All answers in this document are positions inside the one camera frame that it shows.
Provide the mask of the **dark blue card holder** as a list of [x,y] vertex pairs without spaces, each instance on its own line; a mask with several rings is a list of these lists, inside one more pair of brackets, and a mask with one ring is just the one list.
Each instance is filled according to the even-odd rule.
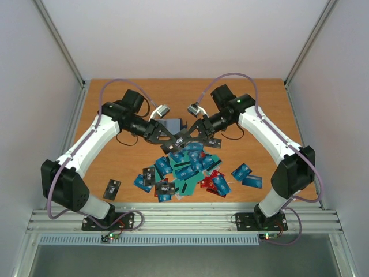
[[169,119],[156,119],[161,123],[172,135],[176,135],[182,129],[187,129],[187,122],[184,122],[182,118],[169,118]]

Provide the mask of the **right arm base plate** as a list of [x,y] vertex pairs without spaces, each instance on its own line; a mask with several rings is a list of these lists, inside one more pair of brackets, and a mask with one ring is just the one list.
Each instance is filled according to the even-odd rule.
[[256,220],[253,212],[239,212],[235,214],[237,231],[287,231],[288,225],[285,214],[279,212],[272,217]]

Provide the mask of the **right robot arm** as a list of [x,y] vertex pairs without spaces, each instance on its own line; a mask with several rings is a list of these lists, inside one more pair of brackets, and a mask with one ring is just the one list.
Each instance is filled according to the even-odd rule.
[[211,94],[218,112],[208,116],[195,102],[187,111],[197,117],[193,129],[199,129],[198,139],[204,140],[233,124],[252,134],[272,157],[277,168],[271,177],[271,189],[254,207],[254,222],[260,229],[270,227],[280,209],[300,191],[313,183],[318,176],[315,168],[315,151],[301,147],[286,136],[257,106],[255,99],[244,94],[234,95],[227,85],[217,87]]

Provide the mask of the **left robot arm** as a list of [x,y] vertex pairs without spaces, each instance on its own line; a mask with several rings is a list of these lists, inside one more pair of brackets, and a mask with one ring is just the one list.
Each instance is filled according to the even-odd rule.
[[43,195],[47,199],[47,212],[53,215],[51,204],[57,203],[65,211],[79,212],[95,218],[103,230],[115,226],[116,215],[108,202],[94,196],[84,182],[84,177],[101,150],[122,131],[142,137],[151,144],[161,144],[161,133],[167,133],[155,116],[162,118],[169,112],[167,105],[160,105],[149,120],[138,116],[144,97],[127,90],[121,100],[102,104],[91,126],[79,140],[57,160],[46,160],[41,165]]

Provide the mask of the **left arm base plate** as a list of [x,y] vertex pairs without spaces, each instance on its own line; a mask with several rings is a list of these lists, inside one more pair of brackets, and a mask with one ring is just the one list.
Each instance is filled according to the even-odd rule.
[[133,212],[114,212],[104,219],[87,216],[81,226],[82,231],[111,231],[123,227],[125,230],[132,229],[135,223]]

